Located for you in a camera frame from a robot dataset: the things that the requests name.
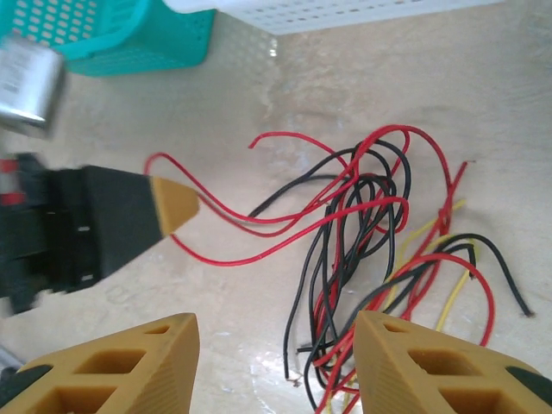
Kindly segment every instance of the yellow plastic part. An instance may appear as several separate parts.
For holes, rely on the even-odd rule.
[[[182,414],[199,357],[195,315],[180,314],[43,356],[53,366],[2,414]]]
[[[368,414],[552,414],[505,370],[535,368],[382,313],[359,313],[354,360]]]
[[[165,237],[198,213],[198,194],[170,179],[151,177],[150,180],[161,233]]]

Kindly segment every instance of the yellow wire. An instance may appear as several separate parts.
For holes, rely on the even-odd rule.
[[[461,207],[464,206],[465,203],[466,203],[465,199],[462,199],[462,200],[458,201],[455,205],[452,206],[452,211],[456,211],[456,210],[460,209]],[[420,229],[412,232],[406,238],[405,242],[403,242],[401,247],[398,249],[397,261],[395,263],[395,272],[393,272],[393,274],[391,276],[389,276],[386,280],[393,279],[395,277],[395,273],[406,263],[405,254],[406,254],[406,250],[408,249],[409,245],[414,240],[416,240],[420,235],[422,235],[423,233],[425,233],[426,231],[431,229],[436,221],[437,221],[437,219],[431,220],[430,222],[427,222],[424,226],[422,226]],[[397,296],[397,289],[398,289],[398,287],[396,285],[391,288],[391,291],[389,292],[389,296],[387,297],[387,302],[385,304],[385,307],[389,306],[391,304],[391,302],[395,299],[395,297]]]
[[[445,242],[453,235],[443,235],[439,237],[437,240],[433,241],[429,246],[428,250],[433,250],[437,245],[439,245],[442,242]],[[475,259],[477,260],[480,255],[480,250],[478,249],[477,245],[475,244],[475,241],[473,239],[468,240],[472,246],[474,246],[474,252],[475,252]],[[458,293],[460,293],[462,287],[466,284],[467,280],[469,279],[469,270],[465,271],[464,274],[462,274],[462,277],[458,280],[458,283],[456,283],[455,288],[452,290],[450,295],[448,295],[447,303],[444,305],[441,311],[441,315],[439,316],[439,320],[437,321],[437,325],[435,327],[435,330],[437,332],[441,332],[442,327],[445,324],[445,320],[449,316],[450,309],[452,308],[452,305],[454,304],[456,297],[458,297]]]
[[[460,209],[461,207],[464,206],[464,204],[466,204],[466,200],[464,200],[464,199],[460,200],[455,205],[453,205],[452,211],[456,211],[456,210]],[[395,272],[397,272],[397,270],[399,270],[405,264],[405,254],[406,254],[406,250],[407,250],[408,246],[410,245],[410,243],[412,241],[416,240],[420,235],[422,235],[423,233],[425,233],[426,231],[431,229],[431,227],[433,227],[433,225],[435,224],[436,221],[437,221],[437,219],[432,220],[430,222],[427,222],[424,226],[422,226],[422,228],[414,231],[412,234],[410,234],[406,238],[405,242],[401,245],[401,247],[399,248],[399,251],[398,251],[398,259],[397,259],[397,264],[395,266]],[[433,250],[440,243],[445,242],[446,240],[448,240],[452,236],[453,235],[442,235],[441,237],[437,238],[432,243],[430,243],[429,246],[426,248],[426,251],[427,250]],[[479,255],[479,249],[477,249],[477,246],[475,245],[473,240],[470,239],[469,242],[474,246],[475,258],[477,258],[478,255]],[[395,273],[393,273],[389,278],[387,278],[387,280],[392,279],[394,274]],[[458,283],[456,283],[455,288],[453,289],[453,291],[448,296],[447,303],[443,307],[441,315],[439,316],[439,321],[437,322],[436,331],[441,331],[442,330],[442,327],[445,323],[445,320],[447,319],[447,316],[450,313],[450,309],[452,308],[452,305],[454,304],[456,298],[458,297],[458,293],[460,293],[462,287],[466,284],[468,279],[469,279],[469,271],[467,270],[466,272],[464,272],[464,274],[462,274],[462,277],[460,278]],[[389,295],[389,298],[387,299],[386,307],[395,299],[396,290],[397,290],[396,286],[394,286],[391,289],[391,293]],[[356,375],[353,378],[351,378],[351,380],[348,382],[348,385],[349,386],[353,385],[355,380],[356,380]],[[343,399],[343,406],[342,406],[343,411],[345,411],[345,409],[347,408],[347,406],[350,402],[350,399],[351,399],[351,396],[347,392],[346,395],[345,395],[345,398]],[[329,398],[328,403],[326,404],[326,412],[328,414],[332,414],[331,400],[332,400],[332,398]]]

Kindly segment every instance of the floor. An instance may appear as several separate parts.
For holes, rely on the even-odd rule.
[[[552,221],[546,218],[552,190],[545,184],[552,175],[551,28],[547,0],[509,0],[277,40],[219,16],[203,66],[117,79],[73,77],[55,139],[12,136],[9,146],[39,152],[53,167],[90,163],[133,172],[150,153],[167,151],[228,205],[249,212],[322,157],[289,139],[248,150],[262,131],[293,129],[346,147],[391,122],[426,129],[453,168],[475,161],[459,189],[467,206],[455,230],[477,231],[498,243],[536,312],[522,317],[497,263],[483,253],[480,269],[498,308],[490,348],[552,376]],[[416,229],[435,216],[444,190],[428,146],[415,142],[411,153],[409,229]],[[182,179],[168,165],[155,168]],[[297,189],[273,214],[295,211],[315,190]],[[273,243],[238,233],[206,209],[179,234],[218,259],[246,257]],[[192,412],[310,412],[304,389],[284,381],[281,355],[308,245],[307,237],[260,263],[216,268],[164,241],[90,290],[46,294],[36,310],[5,317],[2,342],[28,360],[196,312],[202,350]],[[375,261],[363,271],[377,273],[380,266]],[[434,325],[460,273],[443,268],[414,321]],[[371,286],[369,278],[360,279],[366,280],[352,287],[351,304]],[[306,339],[304,310],[296,343]],[[482,291],[468,284],[446,332],[477,342],[485,315]]]

